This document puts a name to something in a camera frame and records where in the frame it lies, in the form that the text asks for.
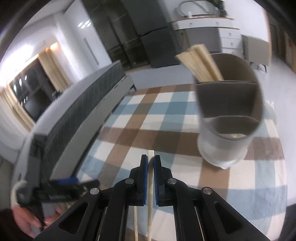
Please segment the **person's left hand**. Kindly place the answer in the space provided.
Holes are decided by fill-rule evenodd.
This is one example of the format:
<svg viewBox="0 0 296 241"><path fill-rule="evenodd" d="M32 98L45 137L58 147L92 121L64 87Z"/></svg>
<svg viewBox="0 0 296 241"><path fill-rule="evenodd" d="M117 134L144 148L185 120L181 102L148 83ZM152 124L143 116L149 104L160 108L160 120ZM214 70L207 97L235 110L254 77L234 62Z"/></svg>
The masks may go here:
<svg viewBox="0 0 296 241"><path fill-rule="evenodd" d="M36 235L33 233L32 227L46 229L50 226L62 213L63 210L60 205L56 206L55 213L52 216L48 216L44 219L44 224L41 224L34 214L32 214L28 209L14 206L12 208L13 217L22 232L27 234L29 237L35 238Z"/></svg>

